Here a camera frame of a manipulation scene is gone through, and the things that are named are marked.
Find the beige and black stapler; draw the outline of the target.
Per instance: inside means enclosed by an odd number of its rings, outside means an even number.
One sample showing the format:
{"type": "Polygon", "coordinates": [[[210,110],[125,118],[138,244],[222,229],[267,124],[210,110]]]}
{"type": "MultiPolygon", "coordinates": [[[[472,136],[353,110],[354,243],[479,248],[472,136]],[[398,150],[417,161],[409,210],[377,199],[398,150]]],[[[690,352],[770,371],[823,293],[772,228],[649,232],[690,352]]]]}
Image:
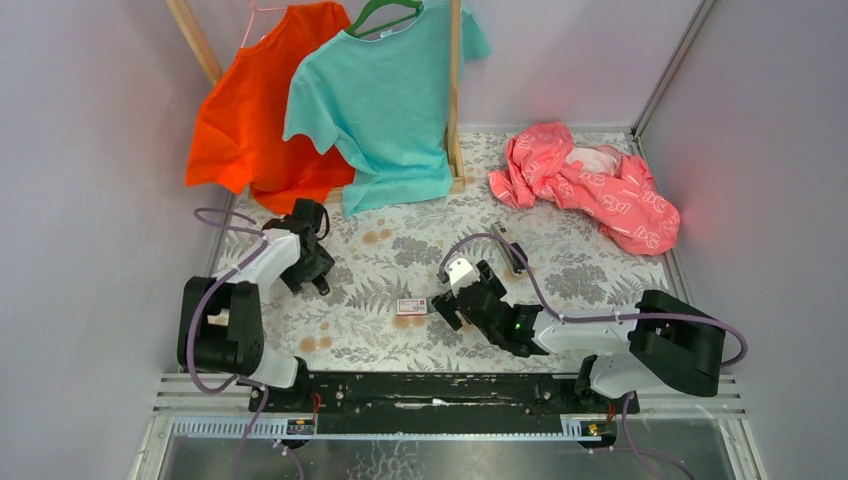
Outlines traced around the beige and black stapler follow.
{"type": "Polygon", "coordinates": [[[495,243],[499,248],[505,264],[513,276],[521,278],[526,275],[527,255],[514,238],[513,232],[502,222],[494,222],[490,233],[496,237],[495,243]]]}

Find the white red staple box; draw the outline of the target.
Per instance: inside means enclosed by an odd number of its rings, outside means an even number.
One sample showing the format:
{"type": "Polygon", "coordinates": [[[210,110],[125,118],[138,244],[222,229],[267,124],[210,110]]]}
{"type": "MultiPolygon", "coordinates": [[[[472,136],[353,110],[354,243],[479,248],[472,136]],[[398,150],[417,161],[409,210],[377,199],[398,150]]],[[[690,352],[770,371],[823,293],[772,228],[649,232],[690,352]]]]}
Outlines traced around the white red staple box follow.
{"type": "Polygon", "coordinates": [[[426,298],[399,299],[396,302],[396,314],[400,316],[423,316],[429,313],[426,298]]]}

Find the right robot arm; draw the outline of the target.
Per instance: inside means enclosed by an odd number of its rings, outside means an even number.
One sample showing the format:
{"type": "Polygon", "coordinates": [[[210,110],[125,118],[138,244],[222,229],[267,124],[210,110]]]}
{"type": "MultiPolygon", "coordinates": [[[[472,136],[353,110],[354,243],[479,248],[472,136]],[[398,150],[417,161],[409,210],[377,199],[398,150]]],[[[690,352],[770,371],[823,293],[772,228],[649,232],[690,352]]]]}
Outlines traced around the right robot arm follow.
{"type": "Polygon", "coordinates": [[[432,308],[458,330],[476,327],[486,340],[520,358],[584,350],[575,402],[597,412],[611,400],[659,385],[695,397],[717,394],[726,332],[713,318],[660,290],[608,314],[559,317],[541,304],[510,304],[487,262],[458,257],[432,308]]]}

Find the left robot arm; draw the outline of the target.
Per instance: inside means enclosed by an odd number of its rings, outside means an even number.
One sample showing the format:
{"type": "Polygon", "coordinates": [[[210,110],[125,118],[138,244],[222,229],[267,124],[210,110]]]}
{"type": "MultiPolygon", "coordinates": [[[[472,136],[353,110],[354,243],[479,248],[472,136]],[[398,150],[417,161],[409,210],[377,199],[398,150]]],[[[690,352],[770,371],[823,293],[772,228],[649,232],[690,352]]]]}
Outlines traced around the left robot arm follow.
{"type": "Polygon", "coordinates": [[[261,303],[276,281],[293,294],[307,284],[329,294],[326,276],[335,261],[320,243],[330,231],[329,215],[321,203],[299,198],[290,214],[263,226],[249,221],[242,230],[256,238],[244,256],[214,276],[186,282],[177,360],[205,393],[214,389],[199,374],[225,373],[229,383],[272,388],[282,408],[296,411],[310,397],[308,381],[298,376],[305,365],[267,346],[261,303]]]}

